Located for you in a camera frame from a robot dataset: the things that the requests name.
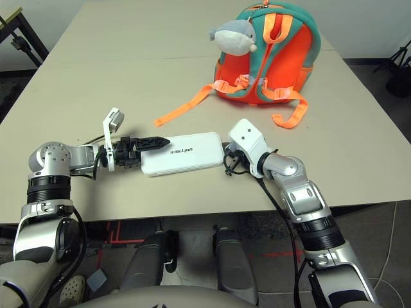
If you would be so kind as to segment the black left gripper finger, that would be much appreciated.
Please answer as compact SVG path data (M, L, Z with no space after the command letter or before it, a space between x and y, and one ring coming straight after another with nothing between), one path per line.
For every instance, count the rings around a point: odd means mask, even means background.
M137 140L137 151L158 150L170 143L169 139L163 137L147 137Z

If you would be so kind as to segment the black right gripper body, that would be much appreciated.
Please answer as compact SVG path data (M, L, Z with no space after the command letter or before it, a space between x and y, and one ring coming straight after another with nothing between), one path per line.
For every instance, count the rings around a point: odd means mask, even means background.
M236 170L239 165L244 169L243 171ZM224 153L224 167L226 175L250 174L249 160L240 150L234 149L233 153Z

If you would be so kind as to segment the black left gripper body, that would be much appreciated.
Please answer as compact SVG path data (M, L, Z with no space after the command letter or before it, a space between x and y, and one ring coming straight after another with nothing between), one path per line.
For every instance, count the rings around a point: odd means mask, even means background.
M122 137L114 143L114 161L116 166L128 168L141 164L141 154L137 149L138 138Z

